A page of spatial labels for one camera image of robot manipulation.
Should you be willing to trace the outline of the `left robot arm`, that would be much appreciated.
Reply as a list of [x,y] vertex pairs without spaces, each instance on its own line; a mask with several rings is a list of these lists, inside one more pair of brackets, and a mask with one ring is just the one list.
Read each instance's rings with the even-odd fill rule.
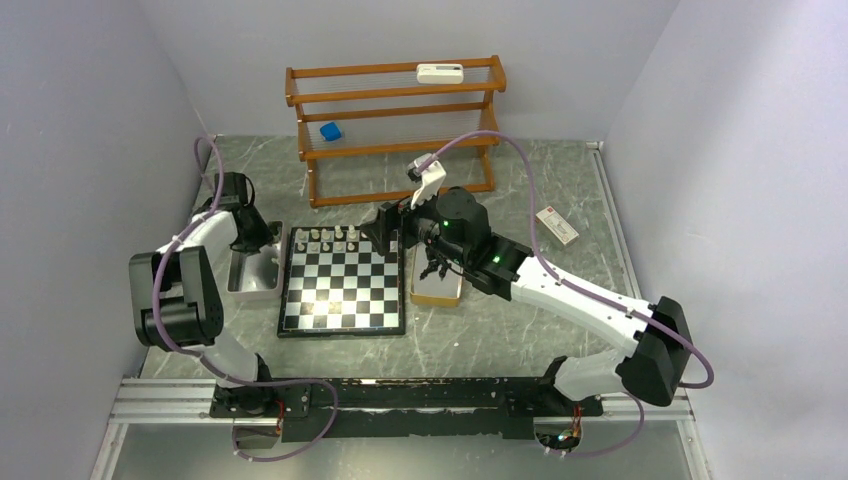
[[212,265],[229,260],[227,293],[237,301],[280,295],[281,222],[266,222],[255,205],[252,181],[218,174],[214,196],[186,231],[129,262],[134,329],[139,342],[206,361],[217,384],[249,414],[273,409],[277,388],[262,357],[224,327],[225,311]]

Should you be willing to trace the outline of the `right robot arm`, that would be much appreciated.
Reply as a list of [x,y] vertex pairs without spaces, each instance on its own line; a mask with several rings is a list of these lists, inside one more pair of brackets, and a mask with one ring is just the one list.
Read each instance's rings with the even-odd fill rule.
[[539,398],[550,413],[616,392],[666,407],[682,386],[692,338],[678,301],[619,295],[543,265],[530,247],[494,232],[487,209],[462,187],[419,206],[409,198],[387,202],[360,230],[381,255],[393,245],[422,245],[437,268],[456,265],[478,291],[548,311],[605,340],[605,352],[549,365]]

